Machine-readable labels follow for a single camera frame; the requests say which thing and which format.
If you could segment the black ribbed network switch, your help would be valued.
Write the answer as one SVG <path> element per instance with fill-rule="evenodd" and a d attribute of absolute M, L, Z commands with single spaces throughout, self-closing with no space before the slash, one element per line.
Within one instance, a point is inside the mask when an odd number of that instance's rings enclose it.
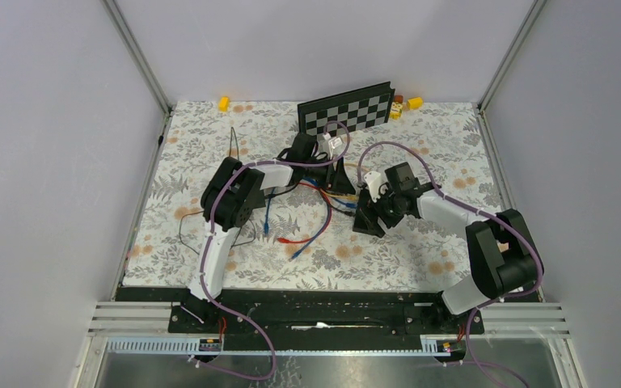
<path fill-rule="evenodd" d="M 367 188 L 362 188 L 358 195 L 352 231 L 359 234 L 367 234 L 377 238 L 383 238 L 386 234 L 384 221 L 387 215 L 383 204 L 373 201 Z"/>

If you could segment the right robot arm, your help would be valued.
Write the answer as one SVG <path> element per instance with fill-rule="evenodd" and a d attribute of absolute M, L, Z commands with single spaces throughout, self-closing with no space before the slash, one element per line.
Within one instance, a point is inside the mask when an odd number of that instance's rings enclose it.
<path fill-rule="evenodd" d="M 536 282 L 543 264 L 522 215 L 515 209 L 487 213 L 445 194 L 435 183 L 422 183 L 406 162 L 361 179 L 353 231 L 383 237 L 404 218 L 433 221 L 465 240 L 470 275 L 437 295 L 431 320 L 451 333 L 463 313 Z"/>

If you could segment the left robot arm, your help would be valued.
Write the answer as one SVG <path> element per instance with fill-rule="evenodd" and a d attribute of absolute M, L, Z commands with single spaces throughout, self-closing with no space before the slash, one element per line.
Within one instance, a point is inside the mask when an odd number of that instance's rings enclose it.
<path fill-rule="evenodd" d="M 227 157 L 216 170 L 201 198 L 205 240 L 201 259 L 188 289 L 201 300 L 220 294 L 230 248 L 255 209 L 264 206 L 264 194 L 273 188 L 291 188 L 309 178 L 325 191 L 356 192 L 344 169 L 346 140 L 325 133 L 300 133 L 278 158 L 242 163 Z"/>

